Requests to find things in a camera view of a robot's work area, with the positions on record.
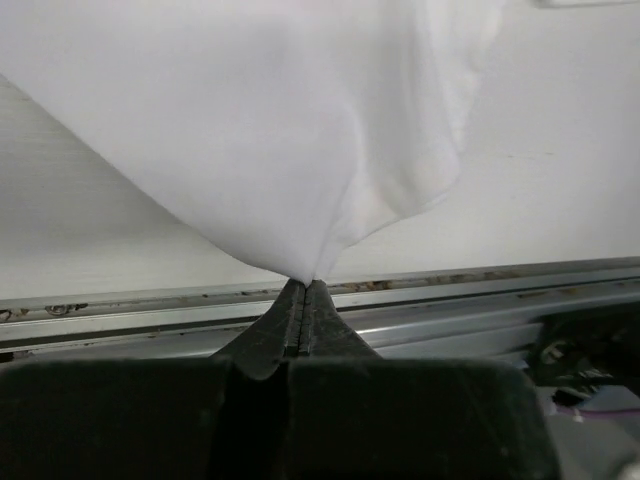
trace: white fabric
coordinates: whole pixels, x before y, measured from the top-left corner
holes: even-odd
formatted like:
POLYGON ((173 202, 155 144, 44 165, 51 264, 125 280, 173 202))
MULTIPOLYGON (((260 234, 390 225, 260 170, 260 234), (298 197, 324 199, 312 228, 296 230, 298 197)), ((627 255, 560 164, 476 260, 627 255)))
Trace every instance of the white fabric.
POLYGON ((0 0, 0 73, 215 245, 308 283, 455 181, 503 1, 0 0))

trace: metal rail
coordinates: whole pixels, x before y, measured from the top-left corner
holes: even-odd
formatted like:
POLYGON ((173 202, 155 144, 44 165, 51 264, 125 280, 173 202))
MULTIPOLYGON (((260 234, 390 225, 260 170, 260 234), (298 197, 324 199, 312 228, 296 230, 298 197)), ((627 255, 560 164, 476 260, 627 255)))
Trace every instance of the metal rail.
MULTIPOLYGON (((331 290, 343 318, 385 356, 473 356, 475 348, 478 355, 514 357, 535 338, 540 315, 640 300, 636 266, 516 273, 403 277, 340 283, 331 290)), ((0 324, 0 352, 94 358, 208 355, 264 313, 275 293, 89 303, 62 318, 31 307, 0 324)))

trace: aluminum rail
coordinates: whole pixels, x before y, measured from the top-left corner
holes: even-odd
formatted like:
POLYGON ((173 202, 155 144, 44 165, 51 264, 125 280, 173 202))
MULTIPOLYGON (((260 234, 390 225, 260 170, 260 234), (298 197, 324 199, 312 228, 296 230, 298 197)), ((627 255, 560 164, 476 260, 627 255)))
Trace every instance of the aluminum rail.
MULTIPOLYGON (((465 335, 480 335, 476 342, 484 338, 483 332, 502 328, 499 322, 507 318, 524 322, 504 324, 505 328, 517 327, 524 336, 512 337, 503 331, 503 343, 515 346, 489 350, 516 351, 526 344, 525 337, 531 342, 537 334, 529 325, 536 316, 584 305, 640 300, 640 267, 636 265, 559 273, 546 267, 534 275, 522 272, 527 272, 526 267, 404 276, 340 283, 330 290, 343 318, 386 356, 415 356, 427 349, 442 356, 454 348, 443 339, 453 336, 458 325, 470 325, 473 332, 465 335), (433 333, 436 326, 440 328, 438 339, 433 333)), ((0 324, 0 352, 33 354, 76 350, 91 344, 111 348, 117 355, 116 351, 129 352, 125 344, 150 340, 152 344, 145 348, 164 352, 162 356, 208 354, 264 313, 276 294, 277 289, 264 289, 97 302, 59 318, 42 306, 27 305, 13 309, 10 320, 0 324)))

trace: white wall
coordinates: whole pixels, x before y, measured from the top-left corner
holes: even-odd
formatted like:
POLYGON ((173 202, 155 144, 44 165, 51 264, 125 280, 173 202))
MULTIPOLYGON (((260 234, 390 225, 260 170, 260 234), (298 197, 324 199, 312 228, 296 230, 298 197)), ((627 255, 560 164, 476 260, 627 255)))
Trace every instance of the white wall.
MULTIPOLYGON (((640 5, 512 0, 451 196, 333 275, 640 255, 640 5)), ((226 256, 0 82, 0 299, 277 277, 226 256)))

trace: screw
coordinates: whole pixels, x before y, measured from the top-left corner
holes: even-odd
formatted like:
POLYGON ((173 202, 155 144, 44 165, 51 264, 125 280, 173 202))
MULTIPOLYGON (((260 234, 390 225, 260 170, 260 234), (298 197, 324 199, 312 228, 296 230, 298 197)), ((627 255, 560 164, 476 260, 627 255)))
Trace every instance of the screw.
POLYGON ((49 315, 53 315, 54 317, 61 317, 66 315, 71 311, 73 305, 51 305, 49 307, 44 307, 45 311, 49 315))

